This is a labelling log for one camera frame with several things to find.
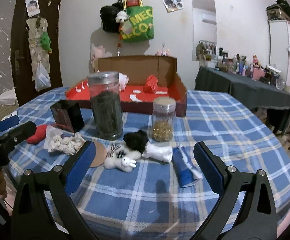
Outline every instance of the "table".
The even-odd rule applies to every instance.
[[[65,99],[66,88],[51,90],[18,109],[20,123],[52,123],[50,106]],[[266,171],[274,194],[279,221],[290,207],[290,159],[273,133],[242,103],[226,93],[188,91],[187,114],[175,118],[173,147],[183,145],[193,157],[196,142],[204,141],[226,165],[243,172]],[[85,122],[81,134],[106,146],[96,138],[91,109],[81,109]],[[149,132],[151,115],[123,113],[124,133],[139,129]],[[123,142],[123,136],[116,143]],[[38,145],[21,142],[9,154],[9,174],[19,182],[26,169],[49,171],[64,164],[68,156],[48,153]],[[187,240],[199,228],[217,202],[205,177],[194,186],[180,188],[172,163],[140,159],[130,173],[103,166],[90,168],[71,198],[84,220],[101,239],[181,239]],[[45,194],[56,222],[62,224],[50,193]],[[243,192],[225,229],[230,229],[243,200]]]
[[[275,132],[284,131],[288,125],[290,93],[278,90],[273,85],[238,74],[200,67],[195,79],[195,90],[228,93],[248,109],[269,109],[268,120],[275,127]]]

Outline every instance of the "mirror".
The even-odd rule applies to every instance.
[[[193,61],[216,54],[216,9],[214,0],[192,0]]]

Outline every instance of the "dark grey cloth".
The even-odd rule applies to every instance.
[[[290,93],[245,76],[206,67],[199,68],[195,90],[228,93],[248,109],[256,107],[290,109]]]

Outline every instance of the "silver metal lid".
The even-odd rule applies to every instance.
[[[90,74],[87,78],[88,85],[107,85],[118,82],[117,71],[104,71]]]
[[[176,101],[174,98],[170,97],[159,97],[155,98],[154,101],[154,111],[160,113],[171,113],[175,111],[176,108]]]

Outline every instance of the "screw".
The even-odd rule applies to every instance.
[[[32,172],[31,170],[26,170],[26,171],[24,171],[24,175],[25,175],[25,176],[28,176],[28,175],[31,174],[31,172]]]
[[[61,169],[62,169],[62,166],[61,166],[61,165],[56,165],[56,166],[53,168],[53,170],[56,171],[56,172],[61,171]]]
[[[237,169],[234,166],[228,166],[230,172],[235,172]]]
[[[261,175],[261,176],[265,176],[266,175],[266,172],[264,170],[259,170],[258,173]]]

